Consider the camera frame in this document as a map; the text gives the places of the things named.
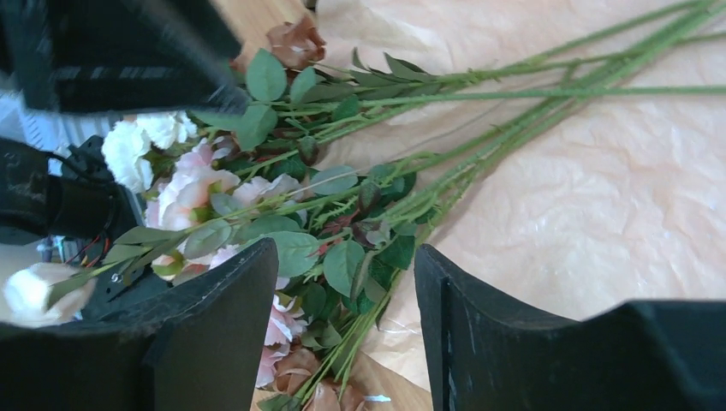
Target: crumpled brown paper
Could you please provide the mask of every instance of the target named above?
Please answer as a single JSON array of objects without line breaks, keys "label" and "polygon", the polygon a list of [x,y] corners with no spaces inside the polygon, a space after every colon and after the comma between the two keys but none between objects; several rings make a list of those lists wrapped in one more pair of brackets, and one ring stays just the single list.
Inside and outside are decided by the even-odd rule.
[{"label": "crumpled brown paper", "polygon": [[[668,3],[674,2],[319,0],[318,25],[327,64],[350,67],[357,46],[376,68],[385,67],[388,51],[450,73],[502,67]],[[724,30],[726,21],[716,26]],[[616,51],[653,28],[582,53]],[[724,46],[675,51],[625,86],[724,84]],[[536,75],[479,90],[555,79]],[[534,102],[434,104],[334,144],[325,163],[361,167],[407,149],[452,148]],[[724,107],[724,98],[602,98],[472,187],[430,243],[504,292],[573,319],[630,298],[724,298]],[[410,272],[381,325],[363,350],[429,389]]]}]

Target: brown flower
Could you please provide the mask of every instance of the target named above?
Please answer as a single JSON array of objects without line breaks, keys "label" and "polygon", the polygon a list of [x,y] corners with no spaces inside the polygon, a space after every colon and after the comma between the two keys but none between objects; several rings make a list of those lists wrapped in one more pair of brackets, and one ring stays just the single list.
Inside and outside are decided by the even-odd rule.
[{"label": "brown flower", "polygon": [[366,399],[360,391],[348,385],[339,402],[340,390],[341,385],[332,379],[321,381],[315,387],[315,392],[303,411],[362,411],[364,409]]},{"label": "brown flower", "polygon": [[302,70],[325,58],[325,40],[305,14],[297,24],[286,21],[267,32],[272,55],[288,69]]},{"label": "brown flower", "polygon": [[293,352],[277,363],[273,387],[277,392],[293,396],[318,368],[320,360],[311,350],[294,348]]}]

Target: wooden surface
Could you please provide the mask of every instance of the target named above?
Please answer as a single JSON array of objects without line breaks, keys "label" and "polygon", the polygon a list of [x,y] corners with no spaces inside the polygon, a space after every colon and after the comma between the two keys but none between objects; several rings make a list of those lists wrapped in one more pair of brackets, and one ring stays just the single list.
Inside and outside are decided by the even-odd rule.
[{"label": "wooden surface", "polygon": [[[244,41],[242,58],[250,59],[267,44],[265,34],[285,21],[297,21],[308,11],[301,0],[214,0],[229,26]],[[423,411],[431,395],[370,357],[359,355],[353,377],[366,396],[387,396],[391,402],[369,402],[369,410]],[[255,402],[268,396],[257,391]]]}]

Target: black cable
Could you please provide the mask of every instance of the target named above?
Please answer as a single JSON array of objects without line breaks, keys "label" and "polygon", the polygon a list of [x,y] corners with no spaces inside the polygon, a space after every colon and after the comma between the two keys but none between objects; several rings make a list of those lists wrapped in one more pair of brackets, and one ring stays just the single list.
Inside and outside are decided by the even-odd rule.
[{"label": "black cable", "polygon": [[58,154],[55,154],[54,152],[46,152],[45,153],[48,158],[53,158],[55,160],[60,161],[63,165],[68,167],[71,171],[73,171],[77,176],[83,177],[89,182],[96,182],[99,184],[109,184],[114,182],[113,177],[111,178],[98,178],[95,176],[91,176],[90,174],[86,173],[85,171],[79,169],[75,166],[75,164],[71,163],[67,158],[63,156],[59,156]]}]

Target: flower bouquet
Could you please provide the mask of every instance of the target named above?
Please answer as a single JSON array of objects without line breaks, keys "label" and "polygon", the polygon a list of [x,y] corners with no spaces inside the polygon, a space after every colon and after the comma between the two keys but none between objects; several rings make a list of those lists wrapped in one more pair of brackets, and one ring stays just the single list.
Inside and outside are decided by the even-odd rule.
[{"label": "flower bouquet", "polygon": [[[672,47],[718,41],[691,33],[726,9],[689,1],[567,43],[504,68],[430,74],[386,55],[387,70],[320,63],[324,41],[309,17],[270,31],[260,50],[230,73],[252,97],[241,116],[206,112],[139,115],[119,122],[103,154],[116,181],[146,200],[145,227],[118,238],[100,266],[56,283],[52,307],[102,271],[151,265],[181,283],[254,244],[275,240],[279,279],[257,386],[277,395],[262,409],[362,409],[350,385],[357,348],[377,323],[426,241],[470,185],[594,98],[604,95],[723,94],[726,86],[615,88]],[[606,56],[557,60],[566,51],[674,17],[636,45]],[[562,73],[549,89],[464,93],[488,80]],[[541,98],[515,119],[446,152],[392,153],[357,170],[318,168],[326,145],[423,104],[446,100]],[[417,175],[455,165],[424,187]]]}]

